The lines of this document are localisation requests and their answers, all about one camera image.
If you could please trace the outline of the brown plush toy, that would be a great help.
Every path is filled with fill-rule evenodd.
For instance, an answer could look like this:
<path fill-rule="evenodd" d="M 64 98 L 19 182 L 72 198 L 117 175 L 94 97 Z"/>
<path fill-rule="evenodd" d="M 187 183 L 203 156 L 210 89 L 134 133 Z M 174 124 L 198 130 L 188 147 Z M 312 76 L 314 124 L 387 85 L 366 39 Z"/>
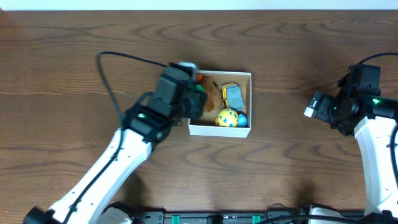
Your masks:
<path fill-rule="evenodd" d="M 199 85 L 204 89 L 207 99 L 205 101 L 201 120 L 211 120 L 222 110 L 222 99 L 218 86 L 213 77 L 199 74 Z"/>

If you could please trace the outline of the yellow and grey toy truck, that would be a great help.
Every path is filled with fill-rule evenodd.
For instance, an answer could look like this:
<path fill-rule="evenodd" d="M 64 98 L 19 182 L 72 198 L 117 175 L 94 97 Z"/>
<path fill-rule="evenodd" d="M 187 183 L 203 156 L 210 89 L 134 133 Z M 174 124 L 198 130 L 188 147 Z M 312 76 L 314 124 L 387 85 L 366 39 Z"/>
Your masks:
<path fill-rule="evenodd" d="M 222 85 L 220 94 L 224 108 L 232 108 L 235 111 L 242 111 L 244 109 L 241 88 L 237 83 Z"/>

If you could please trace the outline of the yellow ball with blue letters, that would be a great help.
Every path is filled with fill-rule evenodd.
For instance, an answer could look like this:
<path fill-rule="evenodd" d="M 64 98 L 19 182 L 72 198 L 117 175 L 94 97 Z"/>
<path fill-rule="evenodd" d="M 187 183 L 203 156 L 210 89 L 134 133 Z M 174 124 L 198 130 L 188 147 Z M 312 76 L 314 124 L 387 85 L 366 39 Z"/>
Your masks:
<path fill-rule="evenodd" d="M 238 126 L 239 115 L 231 108 L 223 109 L 215 118 L 215 124 L 220 127 L 235 128 Z"/>

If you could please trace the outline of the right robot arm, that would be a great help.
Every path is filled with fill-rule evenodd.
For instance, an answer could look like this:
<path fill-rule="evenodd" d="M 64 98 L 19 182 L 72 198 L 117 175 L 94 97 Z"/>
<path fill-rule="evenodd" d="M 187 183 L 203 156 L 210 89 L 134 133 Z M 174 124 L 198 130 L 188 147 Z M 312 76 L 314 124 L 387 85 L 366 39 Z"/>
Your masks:
<path fill-rule="evenodd" d="M 397 101 L 381 97 L 380 73 L 362 62 L 349 66 L 338 94 L 315 92 L 304 115 L 355 137 L 366 188 L 362 221 L 397 223 Z"/>

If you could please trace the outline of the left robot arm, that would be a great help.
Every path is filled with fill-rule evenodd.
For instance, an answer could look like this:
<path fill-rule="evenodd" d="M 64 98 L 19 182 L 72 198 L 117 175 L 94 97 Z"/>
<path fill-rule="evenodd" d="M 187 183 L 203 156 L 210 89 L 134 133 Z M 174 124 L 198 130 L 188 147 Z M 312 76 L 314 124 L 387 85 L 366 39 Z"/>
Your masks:
<path fill-rule="evenodd" d="M 155 92 L 143 94 L 125 111 L 110 144 L 79 183 L 46 212 L 34 207 L 24 223 L 133 223 L 110 200 L 132 172 L 164 141 L 182 118 L 200 118 L 206 93 L 197 86 L 197 66 L 171 63 Z"/>

